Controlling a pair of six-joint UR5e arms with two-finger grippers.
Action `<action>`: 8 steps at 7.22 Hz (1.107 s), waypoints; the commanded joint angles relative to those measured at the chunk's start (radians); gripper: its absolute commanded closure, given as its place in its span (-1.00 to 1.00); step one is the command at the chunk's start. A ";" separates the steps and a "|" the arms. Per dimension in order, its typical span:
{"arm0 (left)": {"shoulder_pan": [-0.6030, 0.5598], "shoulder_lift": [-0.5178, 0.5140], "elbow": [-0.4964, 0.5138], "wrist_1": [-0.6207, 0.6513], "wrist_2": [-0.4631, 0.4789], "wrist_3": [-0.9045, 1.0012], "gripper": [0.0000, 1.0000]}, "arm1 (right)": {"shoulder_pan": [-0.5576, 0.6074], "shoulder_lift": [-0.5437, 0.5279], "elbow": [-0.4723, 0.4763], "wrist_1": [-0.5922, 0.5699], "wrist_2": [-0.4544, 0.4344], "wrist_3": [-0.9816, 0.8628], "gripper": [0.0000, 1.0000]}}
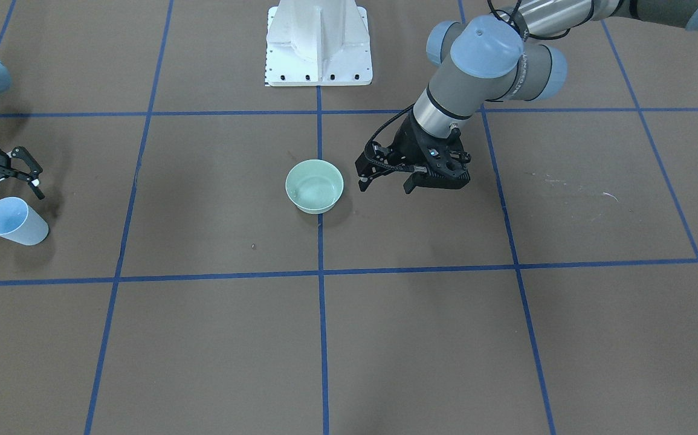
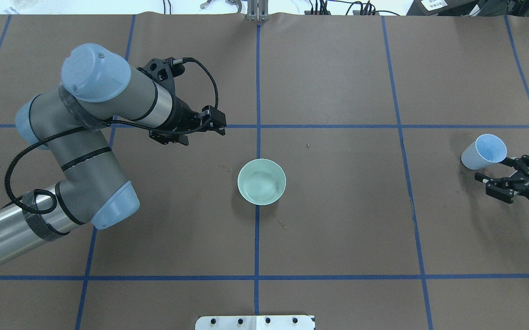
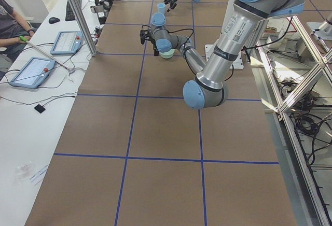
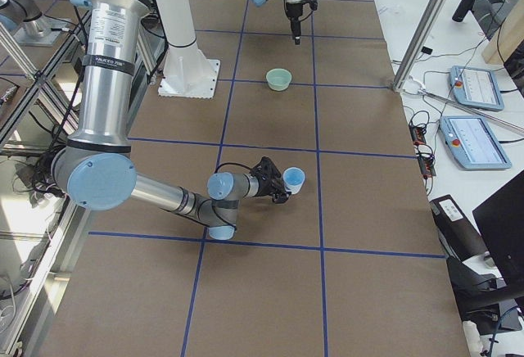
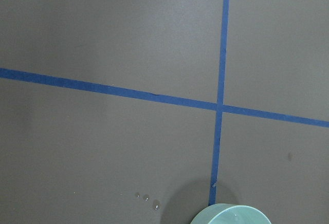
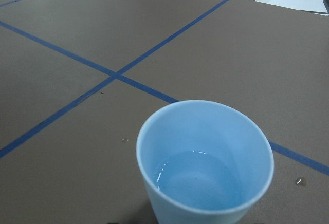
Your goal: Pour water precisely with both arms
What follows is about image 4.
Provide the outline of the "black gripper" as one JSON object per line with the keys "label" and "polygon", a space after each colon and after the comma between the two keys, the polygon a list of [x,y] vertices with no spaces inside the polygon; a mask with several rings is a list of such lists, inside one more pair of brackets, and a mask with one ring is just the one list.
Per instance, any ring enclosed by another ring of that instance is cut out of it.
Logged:
{"label": "black gripper", "polygon": [[259,183],[259,188],[256,196],[258,197],[272,197],[272,202],[274,204],[283,204],[291,196],[289,192],[286,191],[282,174],[269,173],[269,174],[258,174],[256,176]]}
{"label": "black gripper", "polygon": [[301,23],[300,18],[303,15],[304,2],[286,2],[285,13],[290,22],[291,34],[295,45],[300,45],[301,42]]}

